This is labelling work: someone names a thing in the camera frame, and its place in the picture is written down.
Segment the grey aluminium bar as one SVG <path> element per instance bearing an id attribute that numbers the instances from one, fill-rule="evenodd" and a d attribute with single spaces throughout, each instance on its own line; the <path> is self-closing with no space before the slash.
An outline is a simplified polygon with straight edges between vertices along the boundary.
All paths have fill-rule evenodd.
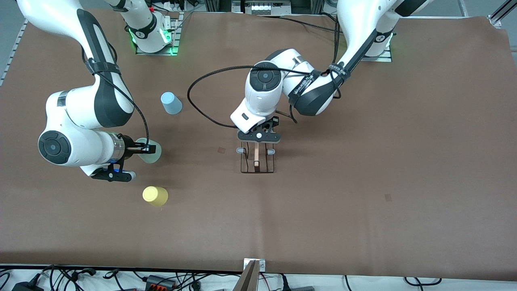
<path id="1" fill-rule="evenodd" d="M 249 259 L 244 263 L 244 270 L 232 291 L 257 291 L 260 273 L 261 261 Z"/>

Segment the black wire cup holder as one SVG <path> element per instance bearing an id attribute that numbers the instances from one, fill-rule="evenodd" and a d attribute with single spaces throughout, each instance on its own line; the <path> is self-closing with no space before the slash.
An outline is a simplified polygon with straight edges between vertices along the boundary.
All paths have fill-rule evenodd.
<path id="1" fill-rule="evenodd" d="M 275 173 L 275 147 L 272 143 L 241 142 L 236 152 L 240 155 L 240 173 Z"/>

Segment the black orange connector block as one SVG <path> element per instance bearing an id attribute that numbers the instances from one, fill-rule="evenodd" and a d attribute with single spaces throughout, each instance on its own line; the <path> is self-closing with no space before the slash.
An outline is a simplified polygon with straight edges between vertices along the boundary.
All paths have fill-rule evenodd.
<path id="1" fill-rule="evenodd" d="M 174 291 L 176 282 L 160 276 L 145 277 L 145 291 Z"/>

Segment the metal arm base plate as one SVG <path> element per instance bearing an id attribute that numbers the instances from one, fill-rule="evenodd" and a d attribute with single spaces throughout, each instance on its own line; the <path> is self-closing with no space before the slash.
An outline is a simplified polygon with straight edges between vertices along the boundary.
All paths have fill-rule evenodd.
<path id="1" fill-rule="evenodd" d="M 141 49 L 141 40 L 132 39 L 135 45 L 136 55 L 156 55 L 156 56 L 176 56 L 179 51 L 179 42 L 181 38 L 183 24 L 183 12 L 179 12 L 177 15 L 164 15 L 159 11 L 153 12 L 157 17 L 158 21 L 158 32 L 161 34 L 160 39 L 155 39 L 150 45 L 144 44 L 144 48 L 153 49 L 153 52 L 143 51 Z"/>
<path id="2" fill-rule="evenodd" d="M 390 45 L 386 46 L 384 51 L 378 56 L 364 56 L 361 61 L 376 61 L 376 62 L 387 62 L 391 63 L 393 61 L 392 54 L 390 51 Z"/>

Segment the mint green plastic cup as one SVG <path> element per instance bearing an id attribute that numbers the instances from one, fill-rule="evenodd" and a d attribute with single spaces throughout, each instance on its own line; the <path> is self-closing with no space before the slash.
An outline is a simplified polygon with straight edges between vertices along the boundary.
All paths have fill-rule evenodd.
<path id="1" fill-rule="evenodd" d="M 153 164 L 155 162 L 157 162 L 157 160 L 159 160 L 159 158 L 161 157 L 161 154 L 162 154 L 162 147 L 159 143 L 153 141 L 153 140 L 149 140 L 147 142 L 147 139 L 142 137 L 142 138 L 138 138 L 137 140 L 135 140 L 135 144 L 137 146 L 143 146 L 144 144 L 154 144 L 156 145 L 156 153 L 155 154 L 137 154 L 138 157 L 140 157 L 140 159 L 142 159 L 145 163 L 147 164 Z"/>

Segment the large table cover sheet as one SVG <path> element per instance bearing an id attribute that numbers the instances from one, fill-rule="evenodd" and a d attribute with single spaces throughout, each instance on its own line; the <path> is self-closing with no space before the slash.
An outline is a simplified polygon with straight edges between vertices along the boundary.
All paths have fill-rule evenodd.
<path id="1" fill-rule="evenodd" d="M 240 271 L 253 257 L 269 272 L 517 280 L 517 67 L 485 18 L 400 20 L 392 63 L 361 62 L 321 114 L 282 118 L 275 173 L 243 174 L 236 131 L 193 109 L 189 85 L 286 48 L 324 70 L 333 34 L 195 13 L 179 55 L 142 56 L 118 13 L 92 14 L 162 155 L 129 159 L 129 183 L 44 160 L 46 99 L 93 77 L 76 41 L 28 25 L 0 87 L 0 264 Z"/>

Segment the pale yellow plastic cup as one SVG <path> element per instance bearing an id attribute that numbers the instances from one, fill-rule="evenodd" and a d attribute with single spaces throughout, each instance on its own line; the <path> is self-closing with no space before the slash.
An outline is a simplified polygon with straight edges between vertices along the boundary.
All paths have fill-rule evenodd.
<path id="1" fill-rule="evenodd" d="M 168 201 L 168 191 L 163 187 L 148 186 L 143 190 L 142 197 L 152 206 L 161 207 Z"/>

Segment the light blue plastic cup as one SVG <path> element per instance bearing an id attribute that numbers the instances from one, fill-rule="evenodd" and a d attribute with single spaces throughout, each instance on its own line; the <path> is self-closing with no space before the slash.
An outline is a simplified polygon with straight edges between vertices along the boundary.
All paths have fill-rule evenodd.
<path id="1" fill-rule="evenodd" d="M 172 92 L 164 92 L 160 97 L 160 101 L 166 113 L 170 115 L 179 114 L 183 108 L 182 102 Z"/>

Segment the white socket strip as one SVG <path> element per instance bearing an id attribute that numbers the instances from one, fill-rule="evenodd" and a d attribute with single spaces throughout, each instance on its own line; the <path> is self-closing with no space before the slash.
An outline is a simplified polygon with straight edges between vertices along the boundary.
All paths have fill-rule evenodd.
<path id="1" fill-rule="evenodd" d="M 292 12 L 290 0 L 232 0 L 233 13 L 279 17 Z"/>

